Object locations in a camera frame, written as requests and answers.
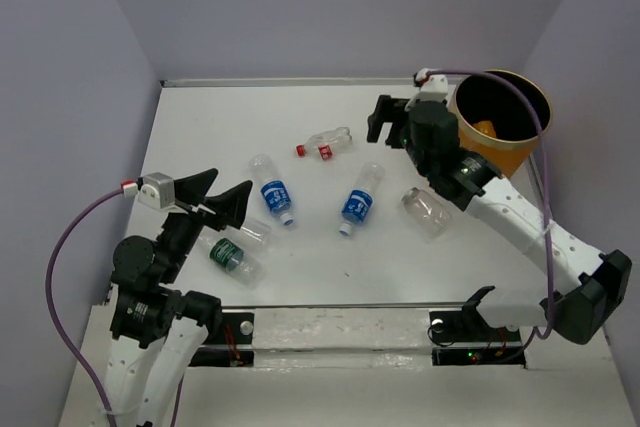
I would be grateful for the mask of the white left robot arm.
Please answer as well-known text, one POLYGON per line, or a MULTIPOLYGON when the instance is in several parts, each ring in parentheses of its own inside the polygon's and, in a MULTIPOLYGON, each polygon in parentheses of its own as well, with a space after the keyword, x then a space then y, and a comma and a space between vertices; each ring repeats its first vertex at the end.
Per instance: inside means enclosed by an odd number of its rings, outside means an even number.
POLYGON ((217 175, 215 168, 180 179, 156 172, 120 187, 166 218, 155 238, 128 236, 114 250, 108 402, 95 426, 158 425, 196 350, 220 333, 219 298, 171 286, 204 228, 238 229, 245 221, 252 181, 211 196, 217 175))

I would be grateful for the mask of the orange plastic pill bottle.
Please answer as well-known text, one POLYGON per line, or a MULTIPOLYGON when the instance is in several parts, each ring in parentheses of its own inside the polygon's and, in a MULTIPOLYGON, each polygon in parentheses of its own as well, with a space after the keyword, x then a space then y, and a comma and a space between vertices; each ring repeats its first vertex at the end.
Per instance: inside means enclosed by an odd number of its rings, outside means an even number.
POLYGON ((493 123, 490 120, 482 120, 471 125, 473 134, 484 140, 497 140, 498 136, 493 123))

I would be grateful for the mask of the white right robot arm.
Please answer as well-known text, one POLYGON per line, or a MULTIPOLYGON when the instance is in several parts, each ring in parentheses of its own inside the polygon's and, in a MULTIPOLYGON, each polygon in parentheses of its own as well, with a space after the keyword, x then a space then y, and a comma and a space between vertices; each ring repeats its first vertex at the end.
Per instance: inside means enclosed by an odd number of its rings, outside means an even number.
POLYGON ((486 287, 460 315, 468 337, 482 339, 496 327, 551 326, 574 344, 590 342, 624 299, 632 268, 626 254, 604 253, 545 219, 497 166, 461 147, 457 118, 443 102, 411 104, 381 95, 367 124, 370 143, 390 124, 386 145, 405 150, 432 190, 493 229, 547 276, 544 293, 515 295, 513 304, 486 287))

